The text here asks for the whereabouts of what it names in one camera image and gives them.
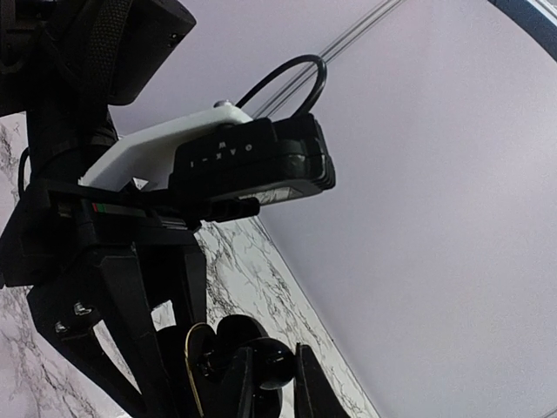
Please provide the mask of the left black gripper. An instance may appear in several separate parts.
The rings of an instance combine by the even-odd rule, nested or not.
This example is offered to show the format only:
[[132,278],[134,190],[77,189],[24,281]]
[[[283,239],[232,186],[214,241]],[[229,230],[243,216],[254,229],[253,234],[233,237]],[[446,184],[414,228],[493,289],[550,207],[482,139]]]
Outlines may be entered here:
[[2,233],[1,282],[31,287],[35,327],[53,347],[96,346],[103,318],[147,416],[184,417],[185,336],[207,318],[206,259],[194,234],[205,221],[259,209],[255,198],[186,204],[168,192],[41,182]]

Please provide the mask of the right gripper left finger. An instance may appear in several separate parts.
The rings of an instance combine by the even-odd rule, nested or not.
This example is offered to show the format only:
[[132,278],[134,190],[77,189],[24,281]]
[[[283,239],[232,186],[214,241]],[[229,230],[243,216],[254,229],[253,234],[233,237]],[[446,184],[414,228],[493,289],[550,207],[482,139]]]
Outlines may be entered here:
[[232,357],[218,391],[217,417],[250,417],[253,397],[253,351],[240,348]]

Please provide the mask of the black earbud charging case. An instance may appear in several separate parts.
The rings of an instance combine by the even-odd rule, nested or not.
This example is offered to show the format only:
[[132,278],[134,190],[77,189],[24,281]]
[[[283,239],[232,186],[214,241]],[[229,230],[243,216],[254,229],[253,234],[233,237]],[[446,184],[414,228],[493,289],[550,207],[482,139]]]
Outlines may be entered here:
[[185,366],[200,417],[217,417],[219,386],[233,355],[267,335],[258,321],[241,314],[224,318],[216,328],[206,323],[191,328],[185,337]]

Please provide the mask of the black earbud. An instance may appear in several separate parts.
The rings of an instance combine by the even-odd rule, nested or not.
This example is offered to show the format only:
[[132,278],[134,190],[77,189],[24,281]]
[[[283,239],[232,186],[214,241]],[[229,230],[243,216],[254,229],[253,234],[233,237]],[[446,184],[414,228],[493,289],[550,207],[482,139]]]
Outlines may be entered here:
[[253,352],[253,378],[257,388],[277,390],[293,379],[295,355],[285,343],[261,337],[251,341],[249,347]]

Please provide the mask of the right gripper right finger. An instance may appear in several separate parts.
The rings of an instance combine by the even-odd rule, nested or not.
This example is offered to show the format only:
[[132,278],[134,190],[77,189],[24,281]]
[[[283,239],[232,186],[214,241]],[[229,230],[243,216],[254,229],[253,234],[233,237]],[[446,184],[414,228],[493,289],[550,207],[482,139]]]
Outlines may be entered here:
[[312,348],[301,343],[296,346],[294,416],[348,418]]

